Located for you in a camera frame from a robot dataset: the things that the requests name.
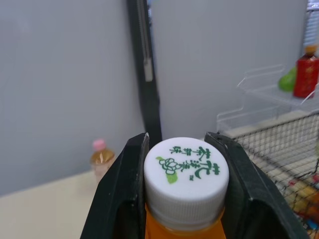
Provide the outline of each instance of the white wall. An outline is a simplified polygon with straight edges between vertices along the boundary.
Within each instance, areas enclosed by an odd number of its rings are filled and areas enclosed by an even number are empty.
[[[239,107],[244,72],[286,64],[302,45],[307,0],[154,0],[164,138],[203,137]]]
[[[125,0],[0,2],[0,195],[143,131]]]

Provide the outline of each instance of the wire mesh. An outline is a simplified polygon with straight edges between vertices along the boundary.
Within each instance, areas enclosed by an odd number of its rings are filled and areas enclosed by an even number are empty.
[[[313,239],[319,239],[319,114],[234,138],[276,184]]]

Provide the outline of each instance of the white table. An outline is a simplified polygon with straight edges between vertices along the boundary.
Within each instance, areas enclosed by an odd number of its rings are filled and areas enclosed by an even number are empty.
[[[292,112],[255,126],[230,130],[236,136],[306,115]],[[97,187],[83,173],[0,198],[0,239],[78,239]]]

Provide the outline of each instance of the plastic bottle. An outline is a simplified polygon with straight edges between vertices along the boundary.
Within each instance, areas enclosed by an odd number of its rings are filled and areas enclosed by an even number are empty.
[[[106,148],[103,139],[97,139],[93,142],[95,152],[91,157],[91,165],[95,172],[97,182],[100,182],[105,173],[109,170],[115,161],[114,152]]]
[[[297,77],[294,96],[306,98],[316,88],[319,74],[319,59],[315,56],[317,46],[305,48],[305,55],[297,61]]]
[[[220,221],[229,171],[212,145],[171,138],[144,163],[146,239],[225,239]]]

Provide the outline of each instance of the bottle cap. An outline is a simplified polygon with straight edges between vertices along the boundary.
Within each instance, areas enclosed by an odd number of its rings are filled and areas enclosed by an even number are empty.
[[[106,143],[105,143],[104,139],[102,139],[102,138],[99,138],[99,139],[93,141],[92,145],[93,145],[93,149],[95,151],[101,151],[101,150],[106,148]]]
[[[152,216],[172,230],[196,231],[220,216],[229,171],[215,147],[180,137],[162,141],[149,151],[144,178]]]
[[[317,45],[309,45],[305,47],[305,52],[307,54],[313,54],[317,51]]]

